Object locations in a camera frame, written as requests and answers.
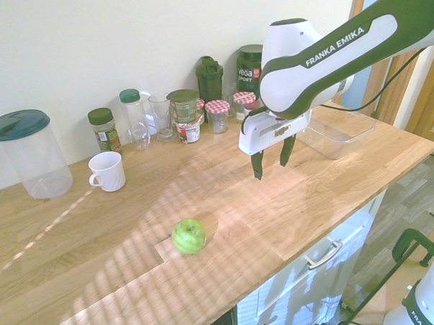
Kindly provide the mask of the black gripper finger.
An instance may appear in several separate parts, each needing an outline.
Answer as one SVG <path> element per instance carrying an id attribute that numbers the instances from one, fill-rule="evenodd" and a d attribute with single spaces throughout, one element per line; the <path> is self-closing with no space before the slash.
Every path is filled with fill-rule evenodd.
<path id="1" fill-rule="evenodd" d="M 280 158 L 279 158 L 280 164 L 283 167 L 286 167 L 286 165 L 289 161 L 289 158 L 291 156 L 291 152 L 292 152 L 294 145 L 295 145 L 296 136 L 297 136 L 296 134 L 293 134 L 290 137 L 287 137 L 283 140 L 283 147 L 282 147 Z"/>
<path id="2" fill-rule="evenodd" d="M 261 150 L 260 152 L 257 152 L 254 155 L 250 156 L 250 161 L 252 163 L 252 167 L 253 167 L 253 175 L 255 178 L 261 180 L 262 179 L 262 175 L 263 175 L 263 150 Z"/>

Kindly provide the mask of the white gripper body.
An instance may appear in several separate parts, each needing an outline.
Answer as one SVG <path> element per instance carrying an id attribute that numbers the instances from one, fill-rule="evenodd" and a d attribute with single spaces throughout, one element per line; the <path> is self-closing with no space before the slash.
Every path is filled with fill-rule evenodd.
<path id="1" fill-rule="evenodd" d="M 310 119 L 310 110 L 295 119 L 281 119 L 267 108 L 252 110 L 241 125 L 238 146 L 242 152 L 255 155 L 303 131 Z"/>

